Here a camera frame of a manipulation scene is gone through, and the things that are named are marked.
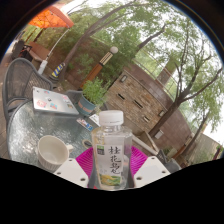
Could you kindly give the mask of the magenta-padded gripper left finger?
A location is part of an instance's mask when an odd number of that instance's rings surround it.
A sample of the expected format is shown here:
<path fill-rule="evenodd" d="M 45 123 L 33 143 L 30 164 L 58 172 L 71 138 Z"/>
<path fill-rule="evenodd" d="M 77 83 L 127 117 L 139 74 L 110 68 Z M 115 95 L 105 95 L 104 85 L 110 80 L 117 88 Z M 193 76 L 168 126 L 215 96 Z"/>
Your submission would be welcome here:
<path fill-rule="evenodd" d="M 77 158 L 68 158 L 55 175 L 84 188 L 95 188 L 93 148 L 81 153 Z"/>

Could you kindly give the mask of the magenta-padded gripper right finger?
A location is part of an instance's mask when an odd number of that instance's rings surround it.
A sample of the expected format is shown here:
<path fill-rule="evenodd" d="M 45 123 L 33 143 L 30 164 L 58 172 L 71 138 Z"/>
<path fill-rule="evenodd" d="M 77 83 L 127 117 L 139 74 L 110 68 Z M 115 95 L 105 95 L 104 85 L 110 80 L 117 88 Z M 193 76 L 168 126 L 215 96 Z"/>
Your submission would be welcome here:
<path fill-rule="evenodd" d="M 146 156 L 136 147 L 132 147 L 130 172 L 135 188 L 143 187 L 170 174 L 156 156 Z"/>

